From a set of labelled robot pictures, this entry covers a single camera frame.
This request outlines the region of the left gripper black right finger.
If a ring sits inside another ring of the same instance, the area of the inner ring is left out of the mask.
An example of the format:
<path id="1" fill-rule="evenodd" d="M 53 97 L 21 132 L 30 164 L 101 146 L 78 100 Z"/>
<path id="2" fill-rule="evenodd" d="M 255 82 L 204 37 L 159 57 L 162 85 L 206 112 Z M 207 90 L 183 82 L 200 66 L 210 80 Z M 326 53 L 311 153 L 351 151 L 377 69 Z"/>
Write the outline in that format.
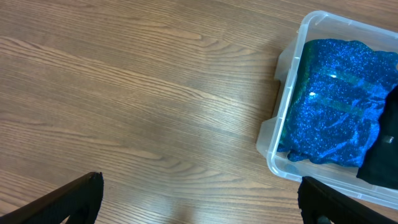
<path id="1" fill-rule="evenodd" d="M 309 176 L 298 188 L 298 206 L 304 224 L 397 224 Z"/>

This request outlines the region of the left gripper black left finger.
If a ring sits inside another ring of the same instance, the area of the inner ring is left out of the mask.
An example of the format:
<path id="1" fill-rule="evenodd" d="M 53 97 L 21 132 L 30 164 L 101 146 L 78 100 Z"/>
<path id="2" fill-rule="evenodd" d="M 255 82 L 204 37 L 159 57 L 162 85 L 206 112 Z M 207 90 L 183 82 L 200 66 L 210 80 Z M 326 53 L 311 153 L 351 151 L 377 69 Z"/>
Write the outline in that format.
<path id="1" fill-rule="evenodd" d="M 94 223 L 104 192 L 103 174 L 89 172 L 1 217 L 3 224 Z"/>

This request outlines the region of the small black garment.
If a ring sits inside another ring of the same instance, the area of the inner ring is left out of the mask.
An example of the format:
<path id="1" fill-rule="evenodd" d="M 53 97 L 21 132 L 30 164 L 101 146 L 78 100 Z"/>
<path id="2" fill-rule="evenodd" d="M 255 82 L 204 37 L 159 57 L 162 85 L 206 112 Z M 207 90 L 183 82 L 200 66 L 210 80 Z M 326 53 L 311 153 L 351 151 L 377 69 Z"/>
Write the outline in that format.
<path id="1" fill-rule="evenodd" d="M 357 178 L 380 187 L 397 189 L 397 88 L 386 98 L 379 117 L 379 134 L 366 152 Z"/>

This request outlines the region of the blue sequin cloth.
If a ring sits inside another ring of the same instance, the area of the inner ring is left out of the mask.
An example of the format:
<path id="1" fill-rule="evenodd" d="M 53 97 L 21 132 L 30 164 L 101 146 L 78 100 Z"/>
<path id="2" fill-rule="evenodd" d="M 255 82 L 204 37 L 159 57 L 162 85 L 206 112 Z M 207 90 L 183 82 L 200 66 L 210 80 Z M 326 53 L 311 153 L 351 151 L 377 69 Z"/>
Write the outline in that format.
<path id="1" fill-rule="evenodd" d="M 278 152 L 292 162 L 361 167 L 379 134 L 386 97 L 397 86 L 396 66 L 397 53 L 357 40 L 307 42 Z"/>

